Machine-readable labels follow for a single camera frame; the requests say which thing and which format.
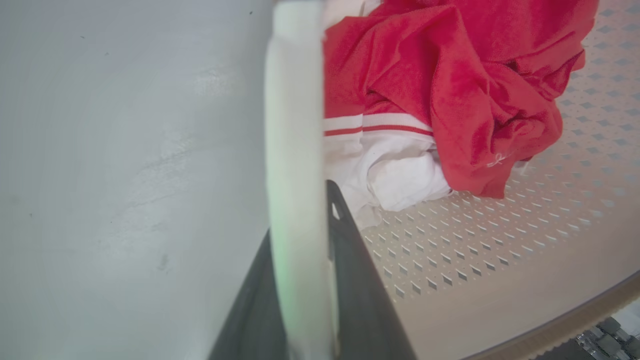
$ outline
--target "white stripe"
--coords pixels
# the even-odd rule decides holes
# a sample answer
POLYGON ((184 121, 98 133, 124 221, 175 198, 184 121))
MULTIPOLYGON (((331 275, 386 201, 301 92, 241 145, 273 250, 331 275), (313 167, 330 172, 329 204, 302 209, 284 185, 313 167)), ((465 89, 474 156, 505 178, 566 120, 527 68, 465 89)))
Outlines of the white stripe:
POLYGON ((352 115, 342 117, 332 117, 325 119, 323 128, 325 131, 354 129, 360 126, 410 126, 425 131, 433 131, 427 124, 416 119, 414 116, 404 113, 381 113, 371 115, 352 115))

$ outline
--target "red stripe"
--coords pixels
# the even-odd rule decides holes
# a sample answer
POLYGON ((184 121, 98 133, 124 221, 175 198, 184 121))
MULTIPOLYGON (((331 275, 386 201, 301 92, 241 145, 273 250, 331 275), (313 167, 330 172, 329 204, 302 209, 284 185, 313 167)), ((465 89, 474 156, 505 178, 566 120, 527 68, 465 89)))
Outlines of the red stripe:
POLYGON ((423 129, 418 129, 417 127, 406 126, 406 125, 377 125, 377 126, 365 126, 365 127, 359 126, 359 127, 354 127, 352 129, 327 130, 324 132, 324 135, 337 136, 337 135, 357 134, 361 131, 379 131, 379 130, 409 131, 411 133, 433 136, 432 131, 426 131, 423 129))

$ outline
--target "perforated surface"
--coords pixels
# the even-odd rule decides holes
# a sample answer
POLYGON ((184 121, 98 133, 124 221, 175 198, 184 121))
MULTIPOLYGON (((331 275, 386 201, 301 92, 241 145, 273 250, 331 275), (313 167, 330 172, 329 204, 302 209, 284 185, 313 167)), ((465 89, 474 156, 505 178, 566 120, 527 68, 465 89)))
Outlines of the perforated surface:
POLYGON ((564 135, 505 199, 455 193, 363 231, 422 358, 485 350, 640 269, 639 35, 640 1, 601 2, 588 64, 557 100, 564 135))

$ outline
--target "red garment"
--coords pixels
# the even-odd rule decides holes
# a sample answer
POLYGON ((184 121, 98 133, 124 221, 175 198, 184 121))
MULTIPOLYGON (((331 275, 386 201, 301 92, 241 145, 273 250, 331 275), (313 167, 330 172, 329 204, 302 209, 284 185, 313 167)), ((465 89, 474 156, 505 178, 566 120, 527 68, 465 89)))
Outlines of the red garment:
POLYGON ((455 190, 504 196, 516 161, 562 132, 554 99, 584 66, 597 0, 386 0, 326 32, 327 118, 409 113, 455 190))

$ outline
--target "ribbed edge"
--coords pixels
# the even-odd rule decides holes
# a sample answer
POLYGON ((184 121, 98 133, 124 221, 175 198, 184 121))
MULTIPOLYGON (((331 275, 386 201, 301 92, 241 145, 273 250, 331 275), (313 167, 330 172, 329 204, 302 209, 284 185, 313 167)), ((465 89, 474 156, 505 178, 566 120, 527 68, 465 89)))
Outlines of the ribbed edge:
POLYGON ((465 360, 530 360, 566 343, 640 297, 640 272, 527 334, 465 360))

